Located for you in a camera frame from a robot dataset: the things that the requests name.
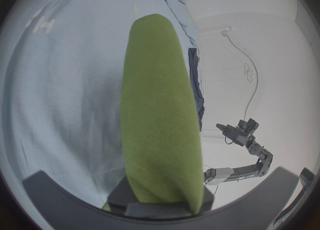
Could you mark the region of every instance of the floral ornament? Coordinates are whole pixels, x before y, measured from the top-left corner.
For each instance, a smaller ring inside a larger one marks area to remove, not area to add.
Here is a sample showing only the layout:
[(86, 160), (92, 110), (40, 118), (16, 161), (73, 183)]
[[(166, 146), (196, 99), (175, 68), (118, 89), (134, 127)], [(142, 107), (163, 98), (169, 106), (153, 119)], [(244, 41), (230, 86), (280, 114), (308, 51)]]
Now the floral ornament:
[(244, 65), (244, 74), (247, 77), (248, 81), (252, 83), (252, 76), (254, 75), (254, 73), (247, 63)]

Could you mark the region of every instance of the folded green towel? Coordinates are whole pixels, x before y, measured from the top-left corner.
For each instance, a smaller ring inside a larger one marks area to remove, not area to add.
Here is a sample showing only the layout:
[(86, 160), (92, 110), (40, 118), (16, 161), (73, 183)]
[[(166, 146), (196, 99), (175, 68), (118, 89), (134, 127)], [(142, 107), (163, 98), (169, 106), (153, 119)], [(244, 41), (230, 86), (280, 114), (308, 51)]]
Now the folded green towel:
[(198, 115), (178, 36), (159, 14), (136, 20), (125, 55), (120, 124), (125, 170), (141, 203), (203, 199)]

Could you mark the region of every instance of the dark gray garment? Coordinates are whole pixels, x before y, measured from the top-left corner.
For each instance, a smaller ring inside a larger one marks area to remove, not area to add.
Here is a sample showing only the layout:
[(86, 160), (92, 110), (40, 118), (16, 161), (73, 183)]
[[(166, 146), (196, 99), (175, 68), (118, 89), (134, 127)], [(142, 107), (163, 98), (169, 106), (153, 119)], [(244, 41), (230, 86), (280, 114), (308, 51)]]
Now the dark gray garment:
[(199, 119), (200, 131), (201, 131), (202, 117), (205, 112), (205, 107), (204, 107), (205, 100), (202, 96), (199, 82), (198, 82), (199, 58), (197, 56), (196, 48), (189, 48), (188, 53), (189, 53), (189, 67), (190, 67), (190, 82), (191, 82), (191, 87), (192, 87), (194, 98), (195, 98), (195, 104), (197, 107), (198, 119)]

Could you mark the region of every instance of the cable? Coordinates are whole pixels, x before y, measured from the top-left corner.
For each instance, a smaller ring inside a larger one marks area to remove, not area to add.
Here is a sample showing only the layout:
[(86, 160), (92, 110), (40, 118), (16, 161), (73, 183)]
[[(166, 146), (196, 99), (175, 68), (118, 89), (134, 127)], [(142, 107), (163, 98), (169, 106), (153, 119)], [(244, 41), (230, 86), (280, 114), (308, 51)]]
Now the cable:
[(227, 143), (227, 137), (224, 137), (224, 141), (226, 142), (226, 144), (231, 145), (233, 143), (233, 141), (231, 143)]
[(217, 190), (218, 190), (218, 186), (219, 186), (219, 185), (217, 185), (217, 189), (216, 189), (216, 191), (214, 192), (214, 194), (213, 194), (213, 195), (215, 195), (215, 194), (216, 194), (216, 192), (217, 192)]

